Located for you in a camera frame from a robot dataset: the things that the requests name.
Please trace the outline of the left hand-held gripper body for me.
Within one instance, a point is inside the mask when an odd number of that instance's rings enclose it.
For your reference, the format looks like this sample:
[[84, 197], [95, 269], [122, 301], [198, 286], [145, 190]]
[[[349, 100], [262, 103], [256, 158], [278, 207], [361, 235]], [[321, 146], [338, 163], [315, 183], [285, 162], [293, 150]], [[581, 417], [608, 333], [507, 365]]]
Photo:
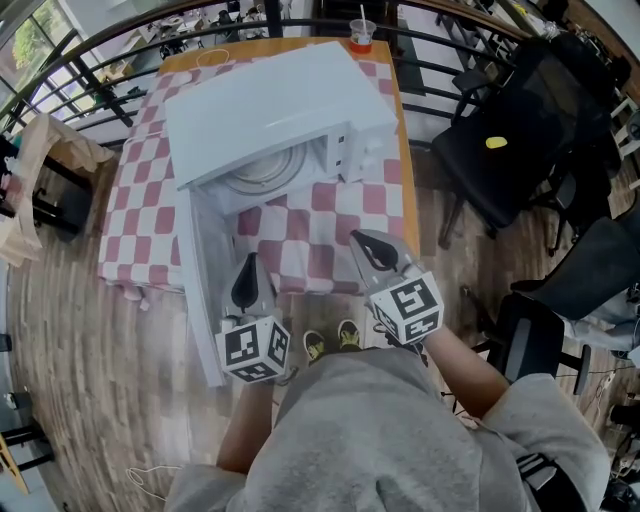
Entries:
[[263, 314], [259, 298], [241, 316], [222, 313], [215, 340], [224, 373], [246, 384], [281, 380], [289, 371], [291, 334], [280, 309]]

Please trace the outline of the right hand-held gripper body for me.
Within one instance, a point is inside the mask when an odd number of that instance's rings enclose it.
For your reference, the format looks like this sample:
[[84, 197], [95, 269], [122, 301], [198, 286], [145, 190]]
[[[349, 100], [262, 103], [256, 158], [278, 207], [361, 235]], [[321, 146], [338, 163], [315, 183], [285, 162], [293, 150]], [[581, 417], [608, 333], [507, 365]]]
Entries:
[[399, 272], [368, 270], [366, 297], [375, 319], [399, 345], [412, 345], [442, 327], [444, 302], [434, 275], [420, 263]]

